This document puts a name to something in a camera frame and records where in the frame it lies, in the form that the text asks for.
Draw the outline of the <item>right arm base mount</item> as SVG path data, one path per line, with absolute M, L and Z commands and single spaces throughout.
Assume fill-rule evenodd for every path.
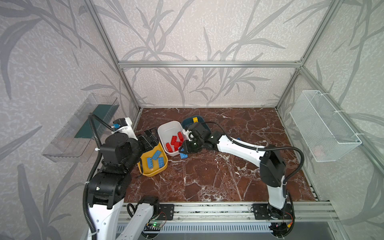
M 295 218 L 292 204 L 287 203 L 281 210 L 272 207 L 270 204 L 252 204 L 251 212 L 256 220 L 288 221 Z

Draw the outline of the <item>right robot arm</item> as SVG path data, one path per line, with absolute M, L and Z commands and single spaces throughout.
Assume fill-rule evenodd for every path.
M 305 162 L 305 155 L 299 148 L 252 145 L 231 137 L 219 123 L 212 121 L 192 123 L 183 130 L 183 134 L 186 138 L 180 148 L 182 154 L 196 154 L 202 150 L 217 151 L 231 154 L 258 167 L 269 194 L 267 214 L 272 219 L 284 216 L 289 195 L 286 185 Z M 300 156 L 299 165 L 289 175 L 286 175 L 287 164 L 280 154 L 283 150 L 295 151 Z

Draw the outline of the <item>red lego brick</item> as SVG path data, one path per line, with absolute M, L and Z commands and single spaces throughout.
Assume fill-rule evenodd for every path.
M 178 137 L 177 136 L 172 136 L 171 145 L 174 146 L 177 141 L 178 141 Z
M 171 146 L 170 143 L 166 143 L 166 148 L 167 148 L 167 151 L 168 151 L 169 153 L 173 153 L 173 152 L 174 152 L 174 151 L 173 151 L 173 148 L 172 148 L 172 146 Z
M 183 134 L 181 132 L 178 132 L 178 138 L 179 138 L 181 143 L 184 142 L 184 136 L 183 136 Z
M 174 142 L 173 147 L 175 152 L 179 150 L 179 148 L 182 146 L 182 142 Z

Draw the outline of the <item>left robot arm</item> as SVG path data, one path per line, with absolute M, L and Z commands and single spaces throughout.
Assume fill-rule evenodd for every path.
M 109 125 L 90 113 L 88 122 L 98 153 L 83 192 L 83 214 L 88 224 L 89 240 L 137 240 L 146 225 L 160 215 L 160 201 L 144 196 L 136 206 L 128 207 L 131 220 L 117 236 L 120 211 L 131 172 L 140 163 L 145 146 L 135 135 L 130 118 L 120 118 Z

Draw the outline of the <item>yellow plastic bin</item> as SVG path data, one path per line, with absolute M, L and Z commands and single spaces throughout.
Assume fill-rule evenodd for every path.
M 158 160 L 155 160 L 155 161 L 153 160 L 154 168 L 150 170 L 148 168 L 148 165 L 147 165 L 147 158 L 152 158 L 152 156 L 154 155 L 154 153 L 157 150 L 162 152 L 160 157 L 164 158 L 165 166 L 160 169 Z M 140 173 L 146 177 L 153 177 L 153 176 L 161 173 L 162 171 L 164 171 L 167 168 L 167 166 L 168 166 L 168 157 L 167 157 L 161 143 L 159 143 L 153 150 L 143 153 L 141 156 L 141 160 L 138 163 Z

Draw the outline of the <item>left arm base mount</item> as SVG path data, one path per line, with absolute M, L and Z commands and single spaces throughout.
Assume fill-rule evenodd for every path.
M 154 207 L 154 213 L 151 218 L 152 221 L 171 221 L 174 218 L 175 205 L 174 204 L 159 204 Z

